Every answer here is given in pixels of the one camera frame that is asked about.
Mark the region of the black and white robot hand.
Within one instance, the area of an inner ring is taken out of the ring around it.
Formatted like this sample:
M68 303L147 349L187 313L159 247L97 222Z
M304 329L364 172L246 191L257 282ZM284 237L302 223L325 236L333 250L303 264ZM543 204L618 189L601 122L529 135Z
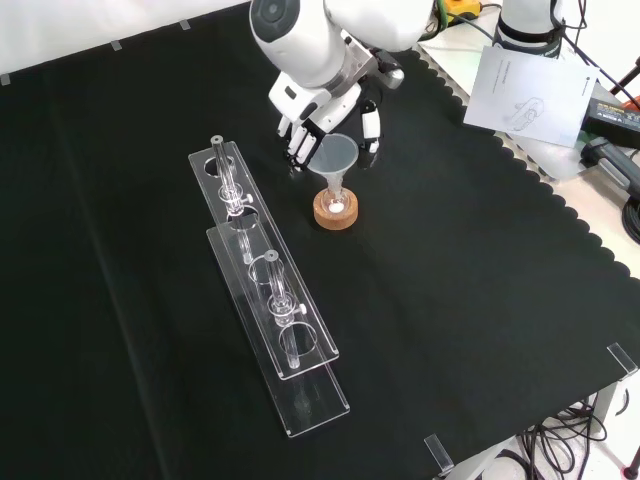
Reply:
M347 119L359 114L362 141L357 163L366 169L377 161L382 140L378 104L369 98L362 82L339 96L324 88L303 88L280 73L269 99L281 115L277 135L286 141L285 157L293 169L305 170L324 138L335 133Z

